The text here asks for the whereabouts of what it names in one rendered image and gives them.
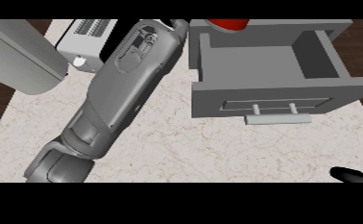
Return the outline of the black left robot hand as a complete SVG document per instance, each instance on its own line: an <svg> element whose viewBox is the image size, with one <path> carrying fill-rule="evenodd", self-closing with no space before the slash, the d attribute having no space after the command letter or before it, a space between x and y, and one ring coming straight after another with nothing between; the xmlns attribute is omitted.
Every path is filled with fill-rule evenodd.
<svg viewBox="0 0 363 224"><path fill-rule="evenodd" d="M171 19L169 22L175 31L184 31L189 29L189 22L184 19Z"/></svg>

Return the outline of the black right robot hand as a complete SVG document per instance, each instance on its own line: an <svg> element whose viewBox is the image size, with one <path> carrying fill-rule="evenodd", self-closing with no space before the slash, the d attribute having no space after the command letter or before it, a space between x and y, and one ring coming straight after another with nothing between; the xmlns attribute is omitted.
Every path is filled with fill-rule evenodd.
<svg viewBox="0 0 363 224"><path fill-rule="evenodd" d="M344 183L363 183L363 172L345 167L332 167L330 176Z"/></svg>

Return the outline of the red can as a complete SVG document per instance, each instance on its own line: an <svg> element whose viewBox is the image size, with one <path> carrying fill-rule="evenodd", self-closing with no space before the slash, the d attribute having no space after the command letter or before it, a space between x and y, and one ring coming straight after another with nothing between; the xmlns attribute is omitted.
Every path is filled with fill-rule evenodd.
<svg viewBox="0 0 363 224"><path fill-rule="evenodd" d="M236 33L245 29L249 20L248 19L206 19L206 22L215 30L224 33Z"/></svg>

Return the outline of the grey open drawer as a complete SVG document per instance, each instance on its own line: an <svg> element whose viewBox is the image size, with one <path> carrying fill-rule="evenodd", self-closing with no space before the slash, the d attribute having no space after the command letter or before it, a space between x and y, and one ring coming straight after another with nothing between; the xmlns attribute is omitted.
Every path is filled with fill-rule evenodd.
<svg viewBox="0 0 363 224"><path fill-rule="evenodd" d="M206 83L299 83L349 75L324 31L242 35L218 45L199 35L199 69Z"/></svg>

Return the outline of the grey drawer front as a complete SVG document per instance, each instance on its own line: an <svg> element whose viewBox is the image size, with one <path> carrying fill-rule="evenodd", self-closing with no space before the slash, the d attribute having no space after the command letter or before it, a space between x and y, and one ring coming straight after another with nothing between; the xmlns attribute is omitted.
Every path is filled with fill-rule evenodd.
<svg viewBox="0 0 363 224"><path fill-rule="evenodd" d="M221 84L192 84L192 118L245 116L254 113L257 104L261 114L290 112L293 103L298 113L321 114L363 98L363 77L304 79Z"/></svg>

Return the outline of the white toaster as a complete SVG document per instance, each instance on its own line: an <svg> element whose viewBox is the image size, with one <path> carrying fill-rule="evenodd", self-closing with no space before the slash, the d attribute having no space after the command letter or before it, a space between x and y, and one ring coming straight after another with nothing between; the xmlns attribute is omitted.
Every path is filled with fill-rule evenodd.
<svg viewBox="0 0 363 224"><path fill-rule="evenodd" d="M103 65L100 51L113 31L116 19L75 19L54 45L71 65L94 73Z"/></svg>

